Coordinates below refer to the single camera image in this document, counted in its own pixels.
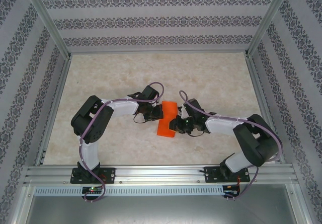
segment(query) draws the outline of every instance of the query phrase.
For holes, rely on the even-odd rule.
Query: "metal base plate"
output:
[[[35,196],[100,196],[100,186],[37,186]],[[184,195],[223,195],[222,185],[175,185],[175,186],[106,186],[106,196],[184,196]]]
[[[219,169],[219,166],[204,167],[206,183],[238,182],[238,177],[240,177],[240,182],[250,182],[250,175],[247,168],[238,171],[228,178],[228,180],[223,177]]]
[[[100,184],[101,182],[98,179],[90,180],[85,176],[80,175],[79,168],[73,168],[71,172],[70,183],[71,184]],[[115,168],[99,168],[100,177],[105,184],[114,184],[115,180]]]

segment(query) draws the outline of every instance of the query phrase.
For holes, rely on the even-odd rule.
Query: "enclosure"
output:
[[[0,5],[0,223],[322,223],[321,0]],[[114,184],[85,203],[88,185],[70,183],[72,116],[91,95],[116,99],[155,81],[163,101],[180,105],[185,90],[207,112],[260,114],[283,155],[257,176],[250,167],[249,191],[225,200],[227,183],[200,171],[240,151],[234,137],[164,138],[157,121],[124,116],[99,145]]]

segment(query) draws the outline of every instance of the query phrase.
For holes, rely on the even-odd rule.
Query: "black mounting bracket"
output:
[[[97,165],[92,172],[100,177],[105,184],[114,184],[115,168],[100,168]],[[80,163],[77,163],[77,168],[73,168],[70,177],[71,184],[100,184],[101,182],[96,179],[90,172],[84,169]]]
[[[206,166],[204,167],[204,170],[201,172],[205,174],[206,183],[237,183],[238,177],[240,178],[240,182],[248,183],[251,180],[247,168],[241,169],[240,171],[229,176],[228,178],[225,178],[221,174],[220,166]]]

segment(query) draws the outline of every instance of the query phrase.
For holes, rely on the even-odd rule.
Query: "robotic arm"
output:
[[[81,152],[83,161],[79,161],[77,163],[78,173],[75,173],[77,175],[76,179],[81,179],[89,183],[96,181],[95,177],[90,174],[84,166],[84,162],[88,169],[98,175],[100,172],[98,140],[103,135],[111,118],[123,115],[137,115],[139,113],[143,114],[145,122],[163,118],[162,105],[157,105],[157,100],[152,103],[131,101],[147,101],[153,100],[156,97],[159,97],[159,92],[151,86],[146,86],[142,93],[137,92],[128,95],[124,98],[124,101],[114,101],[100,111],[80,143],[82,145]],[[81,135],[85,132],[86,128],[92,121],[92,116],[96,114],[99,108],[107,102],[108,100],[101,100],[97,96],[90,96],[75,114],[71,120],[71,125],[74,129],[74,133],[78,136],[78,139],[81,138]]]
[[[196,99],[190,99],[188,103],[204,112]],[[179,115],[170,122],[171,130],[187,134],[191,134],[194,129],[205,133],[224,133],[236,136],[239,142],[241,151],[220,163],[220,173],[225,179],[249,166],[261,166],[278,152],[275,140],[260,128],[240,121],[220,119],[216,113],[209,113],[216,116],[216,118],[210,118],[190,105],[184,103],[178,108]],[[257,114],[240,119],[257,123],[273,133],[262,117]]]

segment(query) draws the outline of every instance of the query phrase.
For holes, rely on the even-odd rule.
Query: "marble-patterned floor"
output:
[[[89,96],[121,98],[154,81],[165,86],[163,100],[178,105],[178,92],[185,90],[207,112],[237,117],[260,113],[242,53],[74,55],[44,164],[77,163],[78,141],[70,121]],[[157,125],[158,121],[136,124],[133,116],[112,119],[100,139],[101,164],[219,164],[240,151],[233,136],[177,133],[167,138],[156,135]]]

